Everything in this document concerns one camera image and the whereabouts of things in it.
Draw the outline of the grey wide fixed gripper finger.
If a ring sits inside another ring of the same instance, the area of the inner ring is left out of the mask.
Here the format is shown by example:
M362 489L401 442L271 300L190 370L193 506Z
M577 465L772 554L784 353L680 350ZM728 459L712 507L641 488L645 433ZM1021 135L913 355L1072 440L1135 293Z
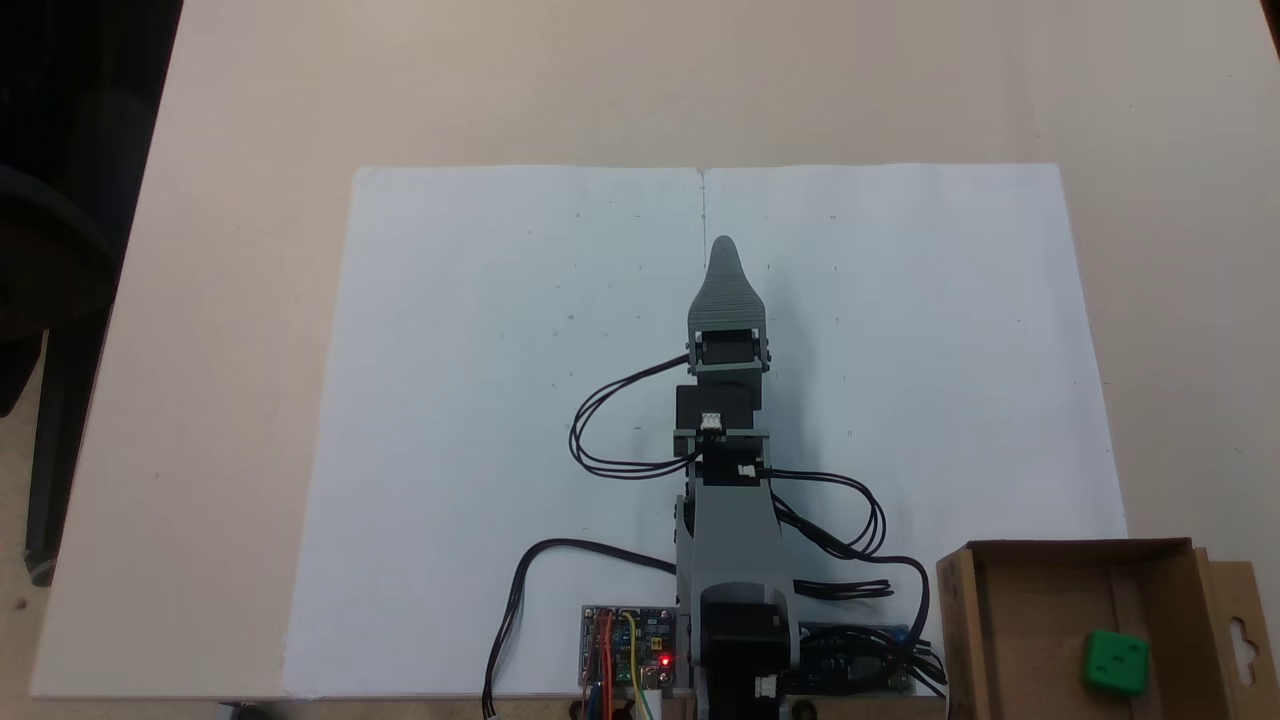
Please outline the grey wide fixed gripper finger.
M687 318L690 332L765 332L765 305L750 284L731 237L719 236L712 243Z

